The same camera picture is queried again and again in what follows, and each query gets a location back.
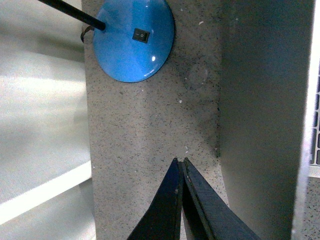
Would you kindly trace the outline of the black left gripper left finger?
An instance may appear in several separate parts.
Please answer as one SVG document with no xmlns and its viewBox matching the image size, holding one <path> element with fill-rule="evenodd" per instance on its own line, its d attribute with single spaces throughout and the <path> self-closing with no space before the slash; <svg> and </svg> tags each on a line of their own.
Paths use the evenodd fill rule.
<svg viewBox="0 0 320 240">
<path fill-rule="evenodd" d="M 184 175 L 182 163 L 174 158 L 144 216 L 129 240 L 179 240 Z"/>
</svg>

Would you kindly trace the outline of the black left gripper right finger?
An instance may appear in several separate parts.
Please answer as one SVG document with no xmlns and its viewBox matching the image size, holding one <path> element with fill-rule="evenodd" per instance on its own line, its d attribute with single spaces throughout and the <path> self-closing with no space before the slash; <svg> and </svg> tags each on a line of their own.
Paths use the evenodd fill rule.
<svg viewBox="0 0 320 240">
<path fill-rule="evenodd" d="M 188 240 L 259 240 L 188 158 L 182 162 L 182 212 Z"/>
</svg>

